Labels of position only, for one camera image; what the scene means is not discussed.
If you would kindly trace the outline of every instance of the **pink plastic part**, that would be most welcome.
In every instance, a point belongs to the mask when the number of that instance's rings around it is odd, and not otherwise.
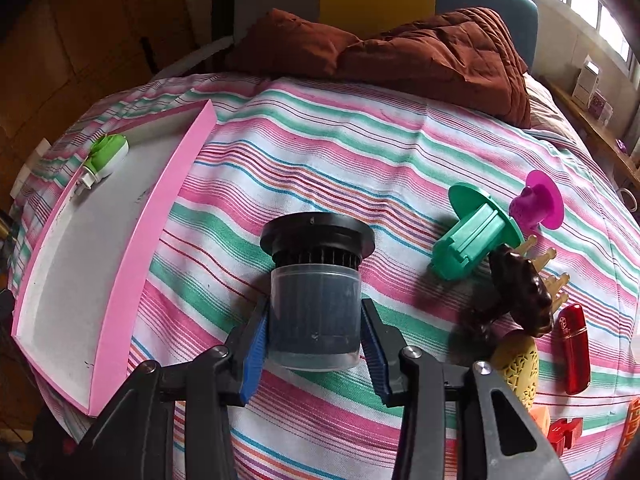
[[[56,391],[63,397],[63,399],[67,400],[73,407],[77,408],[80,412],[86,415],[88,413],[88,406],[83,406],[77,400],[71,397],[68,393],[66,393],[65,390],[60,388],[56,384],[56,382],[46,373],[46,371],[44,371],[40,367],[38,362],[31,357],[31,354],[22,345],[22,343],[20,342],[20,339],[17,337],[18,325],[20,323],[20,313],[22,311],[22,302],[24,300],[24,296],[27,289],[27,287],[24,284],[29,283],[29,279],[31,277],[31,271],[35,266],[36,259],[38,257],[38,254],[40,253],[40,249],[42,248],[42,243],[46,238],[46,234],[51,229],[53,222],[55,222],[60,209],[62,208],[63,205],[65,205],[65,202],[68,202],[68,197],[74,192],[76,183],[80,178],[80,174],[81,174],[81,171],[80,171],[80,168],[78,168],[74,176],[71,177],[71,180],[68,182],[68,184],[66,184],[65,190],[62,192],[62,195],[60,195],[58,201],[56,202],[56,205],[53,206],[53,209],[51,210],[49,218],[47,218],[47,221],[45,222],[44,227],[40,232],[40,236],[36,241],[36,245],[33,248],[33,251],[31,251],[31,258],[29,259],[29,262],[27,263],[27,267],[25,268],[24,273],[22,274],[22,281],[21,281],[22,286],[18,290],[18,296],[15,298],[14,320],[11,327],[11,336],[14,338],[16,345],[20,349],[20,352],[22,352],[22,355],[26,357],[27,361],[31,365],[31,368],[35,370],[40,377],[42,377],[45,381],[47,381],[47,383],[53,386],[56,389]]]
[[[162,171],[146,200],[116,274],[100,330],[89,415],[97,416],[127,378],[127,359],[140,296],[169,211],[207,137],[216,124],[211,101],[199,102],[202,111]],[[176,113],[185,111],[178,108]]]
[[[523,232],[532,231],[538,224],[558,229],[564,221],[564,201],[558,186],[542,171],[531,171],[525,188],[509,205],[509,216]]]

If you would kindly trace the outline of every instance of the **wooden shelf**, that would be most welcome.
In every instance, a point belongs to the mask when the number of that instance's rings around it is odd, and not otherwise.
[[[587,134],[585,144],[591,154],[598,152],[606,156],[615,169],[623,173],[636,186],[636,189],[640,190],[640,170],[626,153],[620,151],[616,136],[574,103],[571,96],[558,85],[544,77],[541,78],[541,82],[551,92],[556,103],[567,110],[585,131]]]

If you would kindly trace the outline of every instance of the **teal headboard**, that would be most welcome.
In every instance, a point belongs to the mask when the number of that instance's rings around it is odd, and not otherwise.
[[[436,13],[462,7],[488,7],[504,20],[513,44],[527,66],[533,65],[538,40],[538,8],[531,0],[436,0]]]

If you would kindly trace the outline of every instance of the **green plastic part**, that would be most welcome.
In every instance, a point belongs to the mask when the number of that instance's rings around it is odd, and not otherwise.
[[[466,278],[500,244],[524,242],[515,220],[478,186],[454,184],[449,202],[460,220],[435,243],[431,259],[433,271],[444,280]]]
[[[94,142],[89,151],[89,157],[84,165],[97,174],[127,143],[127,139],[121,134],[100,137]]]

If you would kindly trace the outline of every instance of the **pink tray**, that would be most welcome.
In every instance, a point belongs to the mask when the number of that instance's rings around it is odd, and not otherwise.
[[[129,154],[91,190],[69,181],[33,248],[12,336],[31,365],[95,416],[126,378],[140,295],[169,211],[216,114],[210,101],[146,117]]]

